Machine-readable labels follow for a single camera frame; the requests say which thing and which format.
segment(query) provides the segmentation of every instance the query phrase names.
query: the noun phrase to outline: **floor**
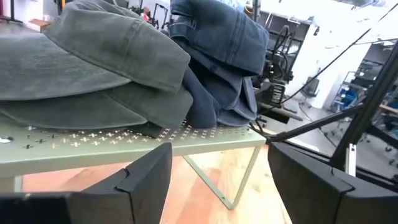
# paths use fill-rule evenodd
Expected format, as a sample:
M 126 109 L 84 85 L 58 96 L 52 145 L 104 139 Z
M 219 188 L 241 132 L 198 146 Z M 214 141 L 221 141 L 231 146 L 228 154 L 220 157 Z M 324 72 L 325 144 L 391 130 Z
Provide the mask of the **floor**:
M 194 155 L 192 158 L 228 198 L 235 195 L 253 149 Z M 127 164 L 87 167 L 24 176 L 25 192 L 80 191 Z M 291 221 L 272 180 L 267 148 L 259 153 L 238 206 L 229 211 L 182 157 L 174 157 L 161 224 L 230 224 Z
M 286 125 L 280 122 L 267 118 L 267 129 L 279 133 L 282 131 L 288 131 L 297 127 L 308 124 L 311 121 L 325 118 L 332 114 L 327 110 L 320 110 L 317 108 L 308 108 L 307 106 L 301 106 L 300 115 L 303 117 L 303 121 L 297 121 L 291 119 Z M 343 124 L 341 127 L 346 128 L 349 123 Z M 344 132 L 338 131 L 335 136 L 330 134 L 330 131 L 336 129 L 337 123 L 328 124 L 321 129 L 315 129 L 308 133 L 297 136 L 295 139 L 316 146 L 320 152 L 332 155 L 336 149 L 336 146 L 340 142 Z M 384 149 L 387 146 L 386 143 L 380 141 L 378 138 L 369 136 L 370 142 L 359 142 L 357 145 L 357 164 L 363 168 L 369 169 L 377 174 L 381 174 L 386 177 L 392 177 L 398 174 L 398 168 L 396 166 L 390 166 L 388 162 L 394 158 L 395 150 L 392 152 L 386 152 Z
M 19 24 L 8 23 L 6 21 L 0 21 L 0 34 L 23 34 L 23 33 L 34 33 L 31 29 L 28 29 Z

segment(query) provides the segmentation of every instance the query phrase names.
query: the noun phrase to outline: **wooden floor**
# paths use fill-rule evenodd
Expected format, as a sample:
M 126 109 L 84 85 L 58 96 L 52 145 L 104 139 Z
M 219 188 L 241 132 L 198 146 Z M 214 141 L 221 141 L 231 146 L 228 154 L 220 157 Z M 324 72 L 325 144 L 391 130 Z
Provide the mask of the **wooden floor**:
M 253 149 L 194 155 L 195 162 L 228 198 L 235 195 Z M 25 192 L 79 191 L 127 164 L 24 176 Z M 229 211 L 182 157 L 174 157 L 162 224 L 291 223 L 272 180 L 267 148 L 261 150 L 238 207 Z

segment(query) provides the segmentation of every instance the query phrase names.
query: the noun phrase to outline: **hole pattern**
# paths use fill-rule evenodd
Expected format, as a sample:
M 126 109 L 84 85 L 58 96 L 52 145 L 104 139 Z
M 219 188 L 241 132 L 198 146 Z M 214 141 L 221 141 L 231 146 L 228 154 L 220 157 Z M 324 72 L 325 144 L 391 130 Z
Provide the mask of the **hole pattern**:
M 247 127 L 230 128 L 219 126 L 212 129 L 194 129 L 185 122 L 178 129 L 164 129 L 156 138 L 144 136 L 141 133 L 134 132 L 133 129 L 119 129 L 112 131 L 44 131 L 35 127 L 25 128 L 26 139 L 29 143 L 24 143 L 25 149 L 34 149 L 34 146 L 40 144 L 40 147 L 49 146 L 56 149 L 60 146 L 69 146 L 79 148 L 82 146 L 115 146 L 118 144 L 151 143 L 156 142 L 184 142 L 205 141 L 206 139 L 217 139 L 232 136 L 242 138 L 250 136 L 254 131 Z

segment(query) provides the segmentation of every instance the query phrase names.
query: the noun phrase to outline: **gray cap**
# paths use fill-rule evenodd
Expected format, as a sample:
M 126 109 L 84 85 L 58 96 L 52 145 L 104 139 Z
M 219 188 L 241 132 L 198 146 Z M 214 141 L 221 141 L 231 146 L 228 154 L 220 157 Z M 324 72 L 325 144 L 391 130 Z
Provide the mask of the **gray cap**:
M 80 10 L 80 14 L 87 14 L 87 20 L 93 19 L 97 10 L 101 10 L 101 14 L 110 14 L 119 18 L 125 18 L 127 20 L 130 19 L 126 16 L 122 16 L 124 13 L 128 14 L 128 12 L 124 12 L 120 7 L 112 6 L 101 0 L 90 0 L 90 2 L 71 2 L 67 4 L 65 9 L 73 9 L 72 11 Z M 136 21 L 142 20 L 141 18 L 133 19 L 133 22 Z M 79 29 L 79 26 L 82 24 L 86 29 L 90 29 L 86 22 L 75 21 L 74 26 Z M 55 40 L 58 45 L 65 44 L 68 45 L 68 47 L 71 47 L 73 49 L 72 52 L 74 52 L 75 55 L 82 52 L 82 48 L 90 49 L 90 47 L 94 47 L 83 45 L 84 41 L 81 41 L 80 38 L 88 38 L 83 35 L 83 31 L 81 32 L 81 37 L 78 35 L 75 36 L 74 39 L 64 39 L 62 32 L 56 32 L 56 30 L 58 30 L 57 28 L 54 28 L 56 26 L 65 27 L 66 25 L 56 22 L 52 25 L 52 29 L 46 30 L 46 35 L 49 38 L 56 37 Z M 117 87 L 110 88 L 109 83 L 104 82 L 102 84 L 106 84 L 107 87 L 103 88 L 101 91 L 94 90 L 84 94 L 72 91 L 69 96 L 49 97 L 50 92 L 48 92 L 48 90 L 52 90 L 53 94 L 58 94 L 57 90 L 59 89 L 63 91 L 68 90 L 68 86 L 65 85 L 73 85 L 73 83 L 68 83 L 64 79 L 55 78 L 55 82 L 50 82 L 47 84 L 48 86 L 44 86 L 44 89 L 46 89 L 47 92 L 40 90 L 39 86 L 36 87 L 38 91 L 41 91 L 41 93 L 47 94 L 44 99 L 3 101 L 0 102 L 0 112 L 20 123 L 36 126 L 38 128 L 105 129 L 136 126 L 148 121 L 152 122 L 159 128 L 179 127 L 183 119 L 186 117 L 193 101 L 191 94 L 181 86 L 180 81 L 184 74 L 184 72 L 180 74 L 180 71 L 185 71 L 190 57 L 177 44 L 168 39 L 168 37 L 153 29 L 151 26 L 149 27 L 150 28 L 148 30 L 150 30 L 150 32 L 146 32 L 146 29 L 138 29 L 138 32 L 141 33 L 135 33 L 131 36 L 134 40 L 133 43 L 142 45 L 147 39 L 153 39 L 151 42 L 160 43 L 161 45 L 148 45 L 149 48 L 146 52 L 139 52 L 136 55 L 133 55 L 135 54 L 135 51 L 129 51 L 129 48 L 124 49 L 124 51 L 121 49 L 112 50 L 120 47 L 117 45 L 118 41 L 127 41 L 127 37 L 129 37 L 128 35 L 116 35 L 117 37 L 114 39 L 101 39 L 104 43 L 103 45 L 99 44 L 99 39 L 95 39 L 93 37 L 93 43 L 98 47 L 98 55 L 90 55 L 92 51 L 96 49 L 89 50 L 82 55 L 82 57 L 86 57 L 84 60 L 80 59 L 80 55 L 79 57 L 76 57 L 67 53 L 63 50 L 64 47 L 62 47 L 62 49 L 59 47 L 56 49 L 63 50 L 64 54 L 71 56 L 71 58 L 81 60 L 82 65 L 102 69 L 103 73 L 111 75 L 110 77 L 116 77 L 122 81 L 127 80 L 127 83 L 122 83 Z M 93 28 L 93 30 L 97 32 L 94 32 L 95 36 L 98 35 L 102 37 L 104 35 L 105 37 L 109 37 L 109 29 L 103 29 L 100 31 Z M 35 36 L 44 39 L 43 41 L 47 41 L 49 45 L 55 45 L 44 35 L 36 34 Z M 164 50 L 171 50 L 171 52 L 174 52 L 174 55 L 166 56 Z M 41 65 L 45 65 L 46 61 L 52 62 L 50 56 L 39 59 L 37 62 L 41 63 Z M 121 62 L 120 66 L 116 64 L 117 59 Z M 100 65 L 93 65 L 99 61 L 101 61 Z M 120 70 L 126 68 L 127 65 L 133 64 L 137 64 L 136 69 L 132 69 L 130 71 L 131 73 L 127 72 L 125 74 L 134 76 L 126 78 L 119 75 Z M 103 69 L 100 66 L 109 66 L 109 69 Z M 79 64 L 66 65 L 66 68 L 73 70 L 73 72 L 70 72 L 69 74 L 74 75 L 74 79 L 66 77 L 67 81 L 80 83 L 83 80 L 87 85 L 90 85 L 96 76 L 102 74 L 87 73 L 89 71 L 86 70 L 82 72 L 78 69 L 79 67 Z M 51 70 L 51 67 L 48 69 L 50 69 L 50 71 L 46 74 L 49 75 L 49 78 L 51 78 L 51 75 L 58 77 L 59 74 L 54 73 L 54 70 Z M 40 76 L 40 73 L 37 74 L 38 75 L 36 76 L 31 75 L 27 77 L 30 78 L 30 81 L 32 82 L 41 82 L 42 76 Z M 140 82 L 130 81 L 130 79 L 137 77 Z
M 72 96 L 131 81 L 177 93 L 189 55 L 127 11 L 70 2 L 44 34 L 1 36 L 0 100 Z

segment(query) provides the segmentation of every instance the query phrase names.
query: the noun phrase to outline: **perforated metal shelf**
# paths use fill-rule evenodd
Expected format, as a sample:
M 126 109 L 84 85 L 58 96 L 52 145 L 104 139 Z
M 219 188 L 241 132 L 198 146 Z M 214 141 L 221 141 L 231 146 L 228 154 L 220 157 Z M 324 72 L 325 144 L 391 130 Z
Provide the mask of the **perforated metal shelf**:
M 0 177 L 130 162 L 164 142 L 171 142 L 175 156 L 261 146 L 265 139 L 249 128 L 219 127 L 197 130 L 183 123 L 165 129 L 157 138 L 119 131 L 48 131 L 24 127 L 0 116 Z

